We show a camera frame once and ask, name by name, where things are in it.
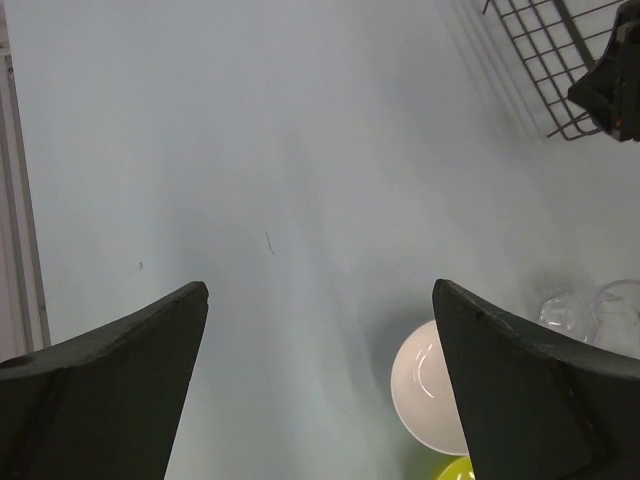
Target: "yellow object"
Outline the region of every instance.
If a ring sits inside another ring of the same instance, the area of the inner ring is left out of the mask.
[[[471,458],[461,457],[449,465],[437,480],[475,480]]]

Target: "table surface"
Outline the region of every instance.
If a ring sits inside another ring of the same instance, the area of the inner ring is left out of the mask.
[[[167,478],[431,478],[388,383],[437,278],[640,276],[640,150],[542,138],[473,2],[6,7],[53,341],[211,291]]]

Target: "transparent cup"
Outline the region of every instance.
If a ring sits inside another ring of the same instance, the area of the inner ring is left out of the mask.
[[[559,295],[542,306],[538,323],[589,345],[640,359],[640,280]]]

